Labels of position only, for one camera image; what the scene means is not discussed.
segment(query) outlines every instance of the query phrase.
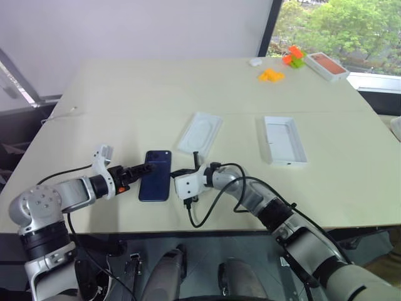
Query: green object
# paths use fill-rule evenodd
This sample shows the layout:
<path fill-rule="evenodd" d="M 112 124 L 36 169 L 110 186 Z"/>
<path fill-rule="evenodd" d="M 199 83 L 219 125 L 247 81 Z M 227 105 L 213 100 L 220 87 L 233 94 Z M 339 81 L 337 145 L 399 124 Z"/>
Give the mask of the green object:
<path fill-rule="evenodd" d="M 291 55 L 291 59 L 292 60 L 289 65 L 295 69 L 301 68 L 305 65 L 305 62 L 302 60 L 302 58 L 296 58 L 295 56 Z"/>

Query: window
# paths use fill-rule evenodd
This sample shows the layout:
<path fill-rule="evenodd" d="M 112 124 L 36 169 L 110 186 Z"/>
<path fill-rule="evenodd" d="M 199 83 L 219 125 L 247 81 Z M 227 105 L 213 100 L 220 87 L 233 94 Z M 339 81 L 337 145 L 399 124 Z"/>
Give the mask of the window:
<path fill-rule="evenodd" d="M 324 52 L 351 72 L 401 77 L 400 0 L 284 0 L 268 48 Z"/>

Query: white box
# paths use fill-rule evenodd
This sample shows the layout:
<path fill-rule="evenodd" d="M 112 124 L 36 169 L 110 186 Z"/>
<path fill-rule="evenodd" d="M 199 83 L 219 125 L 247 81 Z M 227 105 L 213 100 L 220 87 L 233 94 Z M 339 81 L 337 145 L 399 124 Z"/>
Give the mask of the white box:
<path fill-rule="evenodd" d="M 265 116 L 264 123 L 272 164 L 303 166 L 308 162 L 294 118 Z"/>
<path fill-rule="evenodd" d="M 307 55 L 304 58 L 304 62 L 329 82 L 345 79 L 350 74 L 347 69 L 340 66 L 323 52 Z"/>

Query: green foliage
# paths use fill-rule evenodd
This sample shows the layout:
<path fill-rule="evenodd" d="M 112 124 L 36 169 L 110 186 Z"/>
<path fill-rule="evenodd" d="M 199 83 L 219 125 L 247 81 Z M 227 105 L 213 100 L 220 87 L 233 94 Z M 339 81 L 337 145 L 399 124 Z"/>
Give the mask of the green foliage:
<path fill-rule="evenodd" d="M 299 45 L 345 60 L 354 51 L 383 56 L 380 68 L 399 74 L 401 0 L 329 0 L 314 9 L 298 1 L 283 3 L 273 36 L 278 46 Z"/>

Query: white tray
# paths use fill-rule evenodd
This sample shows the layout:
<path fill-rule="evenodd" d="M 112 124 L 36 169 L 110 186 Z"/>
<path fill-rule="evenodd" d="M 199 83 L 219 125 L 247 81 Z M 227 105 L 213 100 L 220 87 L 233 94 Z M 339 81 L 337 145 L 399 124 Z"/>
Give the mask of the white tray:
<path fill-rule="evenodd" d="M 207 156 L 214 138 L 220 129 L 222 119 L 207 113 L 195 113 L 185 134 L 178 144 L 180 151 L 192 154 L 195 151 L 203 158 Z"/>
<path fill-rule="evenodd" d="M 302 166 L 308 162 L 292 117 L 265 116 L 264 123 L 270 163 Z"/>

